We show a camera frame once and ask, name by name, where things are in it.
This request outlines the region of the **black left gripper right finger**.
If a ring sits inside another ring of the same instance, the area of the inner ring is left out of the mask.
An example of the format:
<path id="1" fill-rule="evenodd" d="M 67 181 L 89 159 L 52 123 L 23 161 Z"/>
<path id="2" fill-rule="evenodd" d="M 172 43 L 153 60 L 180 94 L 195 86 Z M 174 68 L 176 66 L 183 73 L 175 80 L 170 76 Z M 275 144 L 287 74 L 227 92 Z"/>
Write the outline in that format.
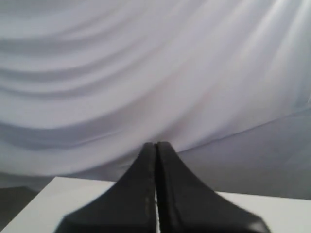
<path id="1" fill-rule="evenodd" d="M 162 233 L 268 233 L 263 219 L 218 195 L 168 142 L 156 144 L 155 182 Z"/>

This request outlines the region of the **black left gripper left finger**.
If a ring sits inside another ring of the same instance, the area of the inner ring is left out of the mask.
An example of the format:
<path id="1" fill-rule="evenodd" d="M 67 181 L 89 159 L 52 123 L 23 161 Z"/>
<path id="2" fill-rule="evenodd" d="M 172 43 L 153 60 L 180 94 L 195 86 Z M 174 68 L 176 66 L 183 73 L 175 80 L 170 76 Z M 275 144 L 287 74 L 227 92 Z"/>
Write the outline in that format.
<path id="1" fill-rule="evenodd" d="M 156 148 L 145 143 L 130 168 L 105 193 L 66 215 L 57 233 L 155 233 Z"/>

